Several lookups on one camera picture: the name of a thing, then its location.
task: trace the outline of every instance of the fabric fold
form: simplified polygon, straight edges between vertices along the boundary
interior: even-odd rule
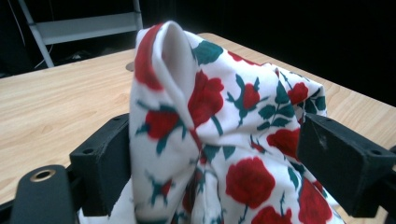
[[[319,83],[173,21],[139,32],[130,104],[138,223],[344,223],[296,158]]]

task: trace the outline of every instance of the light wood grain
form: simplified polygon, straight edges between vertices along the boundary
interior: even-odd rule
[[[328,115],[384,148],[396,145],[396,108],[212,34],[201,34],[255,63],[274,63],[324,85]],[[12,200],[19,179],[48,164],[69,164],[69,153],[109,119],[128,113],[134,59],[126,50],[79,63],[0,79],[0,203]],[[351,218],[346,223],[382,223]]]

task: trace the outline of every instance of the rose print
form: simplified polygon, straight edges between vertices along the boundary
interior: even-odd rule
[[[203,40],[198,46],[192,50],[198,65],[214,63],[222,54],[224,49],[219,45]]]
[[[314,182],[314,183],[312,183],[314,186],[315,186],[315,188],[317,188],[317,190],[321,193],[321,192],[323,192],[323,186],[320,184],[320,182],[318,182],[317,180]]]
[[[175,212],[175,214],[174,214],[174,216],[172,218],[171,224],[183,223],[183,221],[186,221],[188,218],[189,217],[186,215],[185,212],[180,212],[180,213]]]
[[[138,101],[137,104],[147,109],[148,113],[144,124],[135,134],[146,133],[153,140],[158,140],[156,150],[159,155],[165,149],[168,137],[174,129],[181,127],[182,139],[184,139],[187,129],[173,107],[160,105],[160,108],[152,109],[143,102]]]
[[[179,116],[171,111],[149,111],[146,115],[146,129],[148,136],[161,139],[172,132],[177,126]]]
[[[267,142],[271,147],[277,147],[283,154],[297,159],[296,152],[299,136],[300,128],[294,131],[280,129],[276,133],[268,135]]]
[[[226,193],[234,200],[255,209],[270,197],[275,179],[260,158],[255,157],[231,165],[226,185]]]
[[[253,135],[250,135],[250,147],[258,150],[261,153],[267,153],[268,151],[260,144],[259,139],[256,142],[253,141]]]
[[[264,207],[252,220],[252,224],[276,223],[291,224],[291,210],[288,209],[286,214],[278,214],[273,206]]]
[[[195,185],[190,183],[186,187],[186,191],[184,192],[184,196],[183,196],[183,201],[182,201],[183,208],[189,214],[191,214],[191,212],[192,212],[192,207],[193,207],[194,201],[195,201],[195,187],[196,187]]]
[[[151,55],[153,51],[152,46],[155,36],[157,35],[161,26],[162,24],[158,24],[148,30],[139,45],[136,57],[134,59],[134,76],[136,77],[136,80],[147,85],[154,91],[160,91],[163,89],[163,86],[155,76],[155,72],[151,64]]]
[[[248,115],[248,112],[253,111],[256,109],[256,106],[259,102],[268,99],[268,97],[264,97],[260,99],[259,94],[259,85],[260,81],[259,78],[256,78],[254,84],[247,83],[236,74],[236,83],[238,84],[239,88],[241,89],[241,93],[238,98],[235,100],[233,96],[227,92],[228,95],[228,102],[231,102],[235,105],[235,107],[239,110],[239,122],[238,126],[243,124],[243,119]]]
[[[276,86],[275,103],[276,105],[267,104],[259,110],[259,115],[264,122],[257,127],[258,131],[270,127],[286,127],[291,122],[288,118],[295,117],[289,96],[286,94],[285,88],[280,81],[277,82]]]
[[[233,57],[233,59],[234,59],[236,62],[244,61],[245,63],[248,63],[248,64],[250,64],[250,65],[258,65],[257,63],[254,63],[254,62],[252,62],[252,61],[249,61],[249,60],[247,60],[247,59],[244,59],[244,58],[242,58],[241,56],[239,56],[239,55],[237,55],[237,54],[235,54],[235,53],[233,53],[233,52],[228,51],[228,54],[230,54],[230,56]]]
[[[332,217],[332,210],[326,200],[305,178],[300,192],[300,213],[298,218],[306,224],[325,224]]]
[[[148,180],[151,181],[152,186],[152,195],[150,203],[154,205],[156,203],[157,197],[163,198],[163,203],[168,205],[168,193],[172,187],[175,186],[175,183],[172,179],[167,180],[165,183],[157,181],[153,175],[146,173]]]
[[[195,127],[207,122],[221,110],[223,89],[220,78],[209,79],[202,70],[196,74],[194,91],[189,100],[189,111]]]
[[[255,106],[260,101],[260,95],[257,88],[255,88],[251,83],[245,85],[243,106],[244,109],[249,110]]]
[[[288,91],[288,96],[290,98],[291,104],[297,105],[308,97],[308,88],[303,82],[299,82]]]
[[[202,193],[204,192],[204,187],[205,187],[205,171],[201,169],[196,169],[195,174],[194,174],[194,181],[196,184],[197,192]]]

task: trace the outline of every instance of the screw hole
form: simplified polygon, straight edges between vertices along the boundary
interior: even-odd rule
[[[376,155],[376,156],[382,155],[382,153],[381,153],[380,151],[378,151],[378,150],[371,150],[370,152],[371,152],[372,154]]]
[[[85,155],[92,154],[92,153],[93,153],[93,149],[92,149],[92,148],[84,149],[84,150],[82,151],[82,153],[84,153]]]
[[[37,172],[36,174],[32,175],[30,177],[30,181],[32,182],[41,182],[46,179],[50,179],[53,175],[55,175],[55,170],[43,170],[40,172]]]

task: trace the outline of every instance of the red rose pattern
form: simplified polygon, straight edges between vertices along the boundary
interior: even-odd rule
[[[195,201],[195,185],[193,185],[193,183],[190,183],[187,187],[186,187],[186,191],[184,192],[184,196],[183,196],[183,208],[186,210],[186,212],[190,213],[192,212],[192,207],[194,205],[194,201]]]
[[[252,62],[252,61],[249,61],[249,60],[247,60],[247,59],[244,59],[244,58],[242,58],[241,56],[239,56],[239,55],[237,55],[237,54],[235,54],[235,53],[233,53],[233,52],[228,51],[228,54],[230,54],[230,56],[233,57],[233,59],[234,59],[236,62],[244,61],[245,63],[251,64],[251,65],[258,65],[257,63],[254,63],[254,62]]]
[[[199,158],[199,163],[207,164],[207,157],[206,157],[205,153],[201,154],[201,157]]]
[[[243,106],[245,109],[250,109],[260,101],[259,92],[254,88],[253,84],[245,85],[245,92],[243,96]]]
[[[332,218],[332,209],[307,179],[304,179],[299,201],[298,218],[304,224],[325,224]]]
[[[252,224],[276,223],[291,224],[291,210],[288,209],[284,216],[278,214],[274,207],[264,207],[251,221]]]
[[[290,98],[291,104],[297,105],[308,97],[308,88],[303,82],[299,82],[288,91],[288,96]]]
[[[277,77],[279,77],[279,69],[278,68],[275,69],[275,74]]]
[[[257,140],[257,143],[255,143],[253,141],[252,135],[250,135],[250,146],[251,146],[251,148],[258,150],[259,152],[262,152],[262,153],[266,152],[265,148],[262,145],[260,145],[259,140]]]
[[[207,122],[213,115],[223,107],[221,91],[224,86],[220,78],[211,78],[203,71],[195,77],[195,87],[189,100],[189,111],[195,127]]]
[[[296,158],[299,135],[300,128],[294,131],[280,129],[268,135],[267,142],[271,147],[277,147],[283,154]]]
[[[139,45],[139,49],[134,59],[134,76],[136,77],[136,80],[146,84],[154,91],[160,91],[163,89],[163,86],[155,76],[155,72],[151,64],[152,46],[155,36],[161,26],[162,24],[159,24],[148,30]]]
[[[315,188],[317,188],[317,190],[320,192],[320,193],[323,193],[323,186],[320,184],[320,182],[318,182],[317,180],[314,182],[314,183],[312,183],[314,186],[315,186]]]
[[[177,126],[179,116],[172,111],[150,110],[146,115],[148,136],[153,139],[161,139],[168,135]]]
[[[226,194],[255,209],[270,197],[275,183],[260,158],[244,159],[230,166],[226,176]]]
[[[168,181],[163,185],[163,187],[161,188],[161,194],[162,194],[163,196],[165,196],[165,197],[168,196],[169,190],[171,189],[172,185],[173,185],[173,180],[172,180],[172,179],[168,180]]]

